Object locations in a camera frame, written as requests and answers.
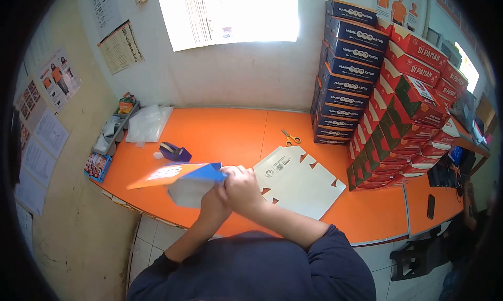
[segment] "person's hand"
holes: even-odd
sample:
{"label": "person's hand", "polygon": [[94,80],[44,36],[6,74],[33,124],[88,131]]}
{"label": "person's hand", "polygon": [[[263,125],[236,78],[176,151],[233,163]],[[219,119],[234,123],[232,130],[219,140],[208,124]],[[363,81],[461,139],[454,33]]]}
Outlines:
{"label": "person's hand", "polygon": [[218,185],[215,184],[201,199],[201,213],[198,220],[218,229],[229,218],[231,212],[230,207],[218,196]]}
{"label": "person's hand", "polygon": [[221,171],[229,177],[225,179],[224,186],[220,187],[218,192],[235,212],[246,217],[250,211],[259,210],[261,205],[266,203],[253,169],[224,166]]}

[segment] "purple tape dispenser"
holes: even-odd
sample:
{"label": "purple tape dispenser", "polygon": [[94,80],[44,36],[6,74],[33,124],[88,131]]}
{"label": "purple tape dispenser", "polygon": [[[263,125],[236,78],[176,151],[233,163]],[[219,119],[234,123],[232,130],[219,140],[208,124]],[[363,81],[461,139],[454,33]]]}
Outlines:
{"label": "purple tape dispenser", "polygon": [[159,144],[159,151],[164,158],[176,162],[189,162],[192,155],[184,147],[176,147],[169,142],[163,141]]}

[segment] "navy blue shirt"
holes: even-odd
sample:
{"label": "navy blue shirt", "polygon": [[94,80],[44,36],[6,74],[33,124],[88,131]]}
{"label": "navy blue shirt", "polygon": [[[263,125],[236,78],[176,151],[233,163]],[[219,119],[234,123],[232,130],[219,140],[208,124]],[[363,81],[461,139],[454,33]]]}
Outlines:
{"label": "navy blue shirt", "polygon": [[331,225],[308,252],[259,231],[205,243],[181,264],[164,254],[127,300],[375,300],[369,268]]}

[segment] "orange table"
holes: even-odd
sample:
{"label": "orange table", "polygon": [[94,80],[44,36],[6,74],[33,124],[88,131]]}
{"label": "orange table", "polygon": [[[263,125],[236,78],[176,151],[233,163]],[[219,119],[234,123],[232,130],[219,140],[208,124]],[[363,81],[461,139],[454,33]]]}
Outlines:
{"label": "orange table", "polygon": [[[429,194],[435,197],[433,219],[427,217]],[[427,175],[406,184],[406,198],[411,237],[436,227],[463,210],[463,200],[458,197],[456,189],[430,187]]]}
{"label": "orange table", "polygon": [[[282,128],[301,137],[300,146],[337,178],[348,184],[346,147],[315,144],[310,115],[282,111],[246,109],[175,109],[160,141],[185,147],[193,162],[222,162],[223,165],[253,167],[278,146],[285,146]],[[117,147],[104,183],[105,191],[153,216],[190,227],[199,210],[176,206],[165,187],[126,190],[126,183],[166,164],[152,156],[157,143],[144,148],[122,142]],[[339,196],[321,219],[346,233],[353,245],[378,243],[408,234],[407,211],[401,188],[374,192],[349,192]],[[218,230],[229,236],[251,229],[267,231],[233,213]]]}

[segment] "stack of boxes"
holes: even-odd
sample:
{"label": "stack of boxes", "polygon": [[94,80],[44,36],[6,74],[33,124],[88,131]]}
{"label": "stack of boxes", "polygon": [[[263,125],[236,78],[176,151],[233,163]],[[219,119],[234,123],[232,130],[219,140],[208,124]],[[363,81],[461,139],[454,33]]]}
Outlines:
{"label": "stack of boxes", "polygon": [[424,175],[459,137],[448,107],[466,78],[423,38],[381,19],[378,28],[390,41],[349,141],[349,190],[401,186]]}
{"label": "stack of boxes", "polygon": [[327,1],[324,41],[311,105],[314,142],[347,145],[377,78],[388,35],[376,11]]}

